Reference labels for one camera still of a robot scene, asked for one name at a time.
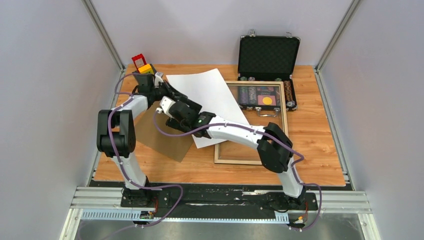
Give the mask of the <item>autumn leaves photo print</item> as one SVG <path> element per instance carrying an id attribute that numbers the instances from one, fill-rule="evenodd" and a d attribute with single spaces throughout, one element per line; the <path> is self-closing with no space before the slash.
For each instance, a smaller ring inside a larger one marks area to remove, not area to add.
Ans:
<path id="1" fill-rule="evenodd" d="M 195 74 L 172 74 L 166 76 L 168 82 L 179 92 L 202 106 L 201 112 L 210 112 L 217 116 L 211 122 L 237 124 L 250 127 L 244 113 L 226 84 L 218 69 Z M 204 148 L 224 141 L 231 141 L 253 147 L 251 133 L 234 126 L 212 126 L 211 139 L 193 137 L 196 147 Z"/>

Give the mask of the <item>brown backing board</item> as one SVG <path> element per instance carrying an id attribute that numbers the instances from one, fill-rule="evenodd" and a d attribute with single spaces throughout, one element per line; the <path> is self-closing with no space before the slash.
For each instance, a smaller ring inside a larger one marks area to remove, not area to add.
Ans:
<path id="1" fill-rule="evenodd" d="M 170 137 L 160 133 L 154 125 L 155 111 L 159 106 L 160 103 L 155 102 L 148 110 L 137 117 L 135 124 L 136 140 L 157 153 L 180 163 L 194 140 L 191 136 Z"/>

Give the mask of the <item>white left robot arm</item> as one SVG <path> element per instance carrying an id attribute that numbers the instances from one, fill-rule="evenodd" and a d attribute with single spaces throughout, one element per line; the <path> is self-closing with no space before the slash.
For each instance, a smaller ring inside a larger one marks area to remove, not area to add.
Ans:
<path id="1" fill-rule="evenodd" d="M 98 112 L 96 146 L 117 165 L 124 178 L 123 200 L 146 207 L 153 201 L 148 177 L 143 173 L 134 153 L 136 131 L 134 120 L 154 103 L 171 100 L 171 115 L 166 124 L 183 133 L 193 129 L 202 107 L 176 90 L 163 79 L 162 73 L 136 73 L 136 87 L 126 92 L 128 99 L 119 106 Z"/>

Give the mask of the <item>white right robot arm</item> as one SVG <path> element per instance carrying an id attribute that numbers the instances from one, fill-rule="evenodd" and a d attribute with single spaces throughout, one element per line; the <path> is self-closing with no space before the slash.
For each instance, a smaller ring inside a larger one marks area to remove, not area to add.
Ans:
<path id="1" fill-rule="evenodd" d="M 242 124 L 212 112 L 199 112 L 168 97 L 161 100 L 159 107 L 169 117 L 166 125 L 180 131 L 181 136 L 230 141 L 257 150 L 262 166 L 277 174 L 286 204 L 298 209 L 305 203 L 306 188 L 298 177 L 294 160 L 295 155 L 303 156 L 293 150 L 292 141 L 277 124 Z"/>

